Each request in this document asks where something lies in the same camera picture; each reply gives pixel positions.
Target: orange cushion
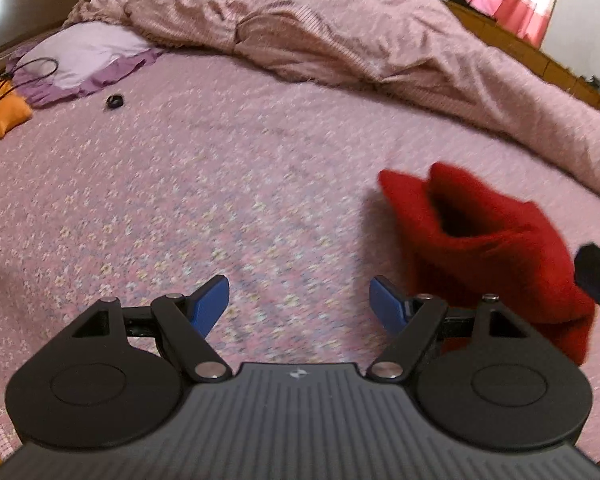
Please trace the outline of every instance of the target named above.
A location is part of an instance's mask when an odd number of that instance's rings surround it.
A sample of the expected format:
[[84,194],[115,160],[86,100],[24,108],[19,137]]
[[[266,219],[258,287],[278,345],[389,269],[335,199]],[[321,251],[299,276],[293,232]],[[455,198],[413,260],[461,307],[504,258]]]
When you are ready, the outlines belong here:
[[[3,85],[0,82],[0,97],[10,89],[11,83],[7,82]],[[7,97],[0,99],[0,139],[12,128],[29,120],[31,116],[31,108],[15,92],[11,92]]]

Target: crumpled comforter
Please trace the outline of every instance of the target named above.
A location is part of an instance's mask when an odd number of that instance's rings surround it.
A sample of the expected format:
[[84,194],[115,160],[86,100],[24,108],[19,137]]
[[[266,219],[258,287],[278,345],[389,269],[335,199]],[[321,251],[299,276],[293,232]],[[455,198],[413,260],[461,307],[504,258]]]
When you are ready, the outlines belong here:
[[65,26],[93,20],[286,80],[373,86],[506,134],[600,194],[600,112],[485,45],[439,0],[91,0]]

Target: white pillow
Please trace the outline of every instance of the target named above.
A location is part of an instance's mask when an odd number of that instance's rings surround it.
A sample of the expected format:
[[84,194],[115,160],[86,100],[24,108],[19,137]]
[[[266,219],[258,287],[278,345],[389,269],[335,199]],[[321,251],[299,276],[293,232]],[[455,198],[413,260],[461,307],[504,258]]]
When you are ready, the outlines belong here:
[[[58,71],[47,81],[61,89],[75,88],[119,57],[136,56],[152,46],[145,38],[121,25],[76,23],[35,46],[17,66],[39,57],[53,58],[58,61]],[[40,61],[27,65],[25,70],[31,75],[43,76],[54,68],[54,63]]]

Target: black cord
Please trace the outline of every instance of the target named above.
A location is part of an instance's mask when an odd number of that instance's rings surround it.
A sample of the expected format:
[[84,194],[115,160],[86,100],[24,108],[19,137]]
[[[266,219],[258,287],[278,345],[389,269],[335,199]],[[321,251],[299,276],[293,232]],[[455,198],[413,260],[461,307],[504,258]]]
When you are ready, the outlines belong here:
[[11,81],[11,79],[13,79],[13,76],[15,75],[15,73],[18,70],[26,67],[27,65],[30,65],[31,63],[36,63],[39,61],[51,61],[52,63],[55,64],[55,67],[48,74],[37,76],[32,79],[29,79],[28,81],[25,81],[25,82],[15,85],[15,86],[12,86],[4,94],[0,95],[0,101],[2,101],[5,97],[7,97],[7,95],[9,95],[11,92],[16,90],[17,88],[20,88],[21,86],[24,86],[24,85],[28,85],[29,83],[35,83],[37,81],[42,81],[43,79],[46,79],[47,77],[51,77],[53,74],[55,74],[58,71],[59,63],[58,63],[57,59],[54,59],[52,57],[38,57],[36,59],[32,59],[31,61],[27,61],[26,63],[23,63],[19,66],[14,67],[10,72],[6,72],[2,76],[0,76],[0,91],[4,88],[4,86],[6,84],[9,83],[9,81]]

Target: purple ruffle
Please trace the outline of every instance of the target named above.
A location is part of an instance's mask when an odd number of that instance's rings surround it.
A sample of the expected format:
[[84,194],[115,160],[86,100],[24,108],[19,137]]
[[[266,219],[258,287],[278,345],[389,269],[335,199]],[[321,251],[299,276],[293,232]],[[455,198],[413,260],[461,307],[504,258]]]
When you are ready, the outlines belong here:
[[[12,71],[20,58],[35,46],[35,43],[28,43],[15,50],[7,62],[7,71]],[[27,72],[26,68],[16,70],[13,75],[13,85],[18,86],[18,94],[24,97],[31,107],[41,108],[58,101],[85,97],[99,92],[105,86],[120,81],[141,66],[153,64],[162,52],[159,48],[150,48],[136,56],[119,57],[74,88],[59,88],[47,79],[31,81],[36,76]]]

